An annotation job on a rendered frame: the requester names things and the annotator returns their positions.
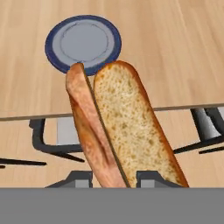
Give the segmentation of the grey plate with blue rim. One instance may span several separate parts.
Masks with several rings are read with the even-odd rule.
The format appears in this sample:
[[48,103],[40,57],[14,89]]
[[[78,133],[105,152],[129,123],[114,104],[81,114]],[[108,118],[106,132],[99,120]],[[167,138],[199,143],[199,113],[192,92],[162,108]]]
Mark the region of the grey plate with blue rim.
[[45,55],[62,73],[82,63],[88,76],[117,60],[122,49],[118,29],[106,18],[79,15],[56,24],[45,40]]

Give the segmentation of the dark grey metal-frame stool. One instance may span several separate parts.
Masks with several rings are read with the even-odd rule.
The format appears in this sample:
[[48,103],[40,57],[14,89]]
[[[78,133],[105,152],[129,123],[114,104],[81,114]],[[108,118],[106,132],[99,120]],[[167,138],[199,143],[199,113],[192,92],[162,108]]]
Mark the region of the dark grey metal-frame stool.
[[32,129],[32,146],[37,151],[42,151],[46,154],[54,155],[60,158],[70,159],[76,162],[84,163],[85,160],[80,157],[72,156],[72,153],[82,152],[81,145],[77,144],[64,144],[64,145],[51,145],[46,144],[44,140],[46,119],[31,119],[29,127]]
[[224,143],[224,107],[192,108],[199,141],[174,150],[175,154]]

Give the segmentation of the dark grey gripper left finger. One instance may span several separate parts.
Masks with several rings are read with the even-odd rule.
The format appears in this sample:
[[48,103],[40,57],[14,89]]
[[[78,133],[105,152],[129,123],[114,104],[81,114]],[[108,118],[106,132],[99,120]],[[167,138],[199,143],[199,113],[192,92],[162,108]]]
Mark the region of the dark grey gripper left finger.
[[68,176],[48,188],[92,188],[93,173],[91,171],[71,171]]

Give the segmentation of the brown split bread bun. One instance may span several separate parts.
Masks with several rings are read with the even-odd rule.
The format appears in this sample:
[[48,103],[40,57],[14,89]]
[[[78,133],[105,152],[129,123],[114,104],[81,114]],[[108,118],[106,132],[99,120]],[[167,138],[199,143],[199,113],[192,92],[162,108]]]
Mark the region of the brown split bread bun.
[[81,63],[66,74],[66,91],[84,156],[102,187],[134,188],[138,172],[188,183],[153,111],[137,70],[115,61],[90,83]]

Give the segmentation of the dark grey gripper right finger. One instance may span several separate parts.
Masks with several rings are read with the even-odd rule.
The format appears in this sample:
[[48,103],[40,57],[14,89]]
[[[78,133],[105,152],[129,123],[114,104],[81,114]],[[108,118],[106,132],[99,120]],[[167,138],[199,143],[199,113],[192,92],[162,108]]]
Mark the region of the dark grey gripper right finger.
[[158,171],[137,171],[136,180],[137,188],[179,187],[178,184],[165,180]]

